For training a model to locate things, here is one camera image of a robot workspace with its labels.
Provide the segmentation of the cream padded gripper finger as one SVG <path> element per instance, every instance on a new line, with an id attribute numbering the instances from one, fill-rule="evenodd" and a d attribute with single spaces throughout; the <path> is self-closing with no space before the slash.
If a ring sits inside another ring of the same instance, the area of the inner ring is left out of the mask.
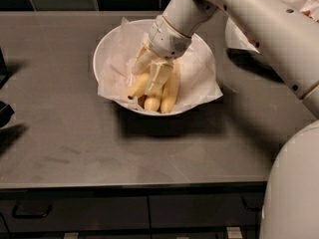
<path id="1" fill-rule="evenodd" d="M 172 60 L 157 59 L 151 61 L 150 76 L 146 86 L 147 96 L 155 95 L 166 83 L 173 70 Z"/>

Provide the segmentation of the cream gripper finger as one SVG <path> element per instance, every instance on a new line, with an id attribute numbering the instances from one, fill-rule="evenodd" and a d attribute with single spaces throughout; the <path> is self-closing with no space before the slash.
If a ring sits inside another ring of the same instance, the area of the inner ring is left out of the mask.
<path id="1" fill-rule="evenodd" d="M 156 59 L 158 55 L 150 49 L 141 48 L 137 54 L 133 65 L 132 73 L 140 75 L 143 73 L 152 60 Z"/>

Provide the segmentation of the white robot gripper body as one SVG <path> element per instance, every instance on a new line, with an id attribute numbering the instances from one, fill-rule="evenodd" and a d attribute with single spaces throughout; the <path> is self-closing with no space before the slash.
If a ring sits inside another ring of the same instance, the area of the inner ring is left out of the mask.
<path id="1" fill-rule="evenodd" d="M 175 30 L 164 16 L 156 17 L 149 31 L 149 48 L 155 54 L 166 59 L 179 58 L 190 44 L 191 38 Z"/>

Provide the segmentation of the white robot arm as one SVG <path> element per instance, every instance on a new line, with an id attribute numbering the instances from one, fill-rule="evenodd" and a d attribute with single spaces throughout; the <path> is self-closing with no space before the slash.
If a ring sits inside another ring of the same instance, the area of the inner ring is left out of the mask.
<path id="1" fill-rule="evenodd" d="M 195 30 L 221 9 L 299 101 L 319 115 L 319 25 L 280 0 L 170 0 L 134 71 L 181 57 Z M 259 239 L 319 239 L 319 120 L 292 136 L 267 181 Z"/>

